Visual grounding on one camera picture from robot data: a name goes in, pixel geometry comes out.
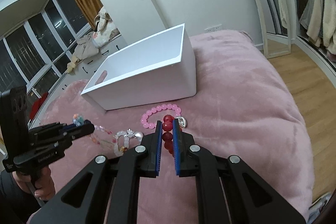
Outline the person's left hand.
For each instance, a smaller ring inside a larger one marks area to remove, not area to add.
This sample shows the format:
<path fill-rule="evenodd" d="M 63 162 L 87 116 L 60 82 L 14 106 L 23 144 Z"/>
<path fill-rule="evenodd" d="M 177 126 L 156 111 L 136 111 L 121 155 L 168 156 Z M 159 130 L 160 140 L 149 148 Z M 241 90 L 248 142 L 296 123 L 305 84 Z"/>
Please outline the person's left hand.
<path fill-rule="evenodd" d="M 31 181 L 30 176 L 25 176 L 20 172 L 13 172 L 13 179 L 17 185 L 26 193 L 31 193 L 28 187 L 28 183 Z M 55 184 L 51 177 L 51 170 L 48 166 L 44 167 L 40 171 L 40 177 L 35 182 L 34 196 L 42 201 L 50 200 L 56 193 Z"/>

